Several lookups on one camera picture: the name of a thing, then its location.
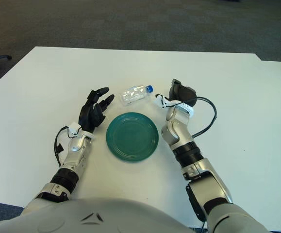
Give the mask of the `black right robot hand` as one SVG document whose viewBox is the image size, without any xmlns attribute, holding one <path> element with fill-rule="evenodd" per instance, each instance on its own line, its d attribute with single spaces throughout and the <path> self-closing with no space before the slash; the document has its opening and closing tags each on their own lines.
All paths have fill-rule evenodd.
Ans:
<svg viewBox="0 0 281 233">
<path fill-rule="evenodd" d="M 179 100 L 180 102 L 184 102 L 193 107 L 197 102 L 197 94 L 194 89 L 188 86 L 183 86 L 179 80 L 173 79 L 168 99 L 170 101 Z"/>
</svg>

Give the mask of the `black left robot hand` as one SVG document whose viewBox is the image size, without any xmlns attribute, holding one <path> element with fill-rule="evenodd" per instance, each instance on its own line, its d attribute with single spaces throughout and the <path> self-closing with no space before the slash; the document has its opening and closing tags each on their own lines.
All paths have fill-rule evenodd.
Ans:
<svg viewBox="0 0 281 233">
<path fill-rule="evenodd" d="M 92 90 L 87 97 L 87 101 L 81 108 L 78 124 L 82 130 L 93 133 L 105 119 L 103 112 L 114 100 L 114 94 L 111 94 L 106 99 L 98 103 L 100 97 L 105 95 L 109 91 L 108 87 L 104 87 L 98 90 Z"/>
</svg>

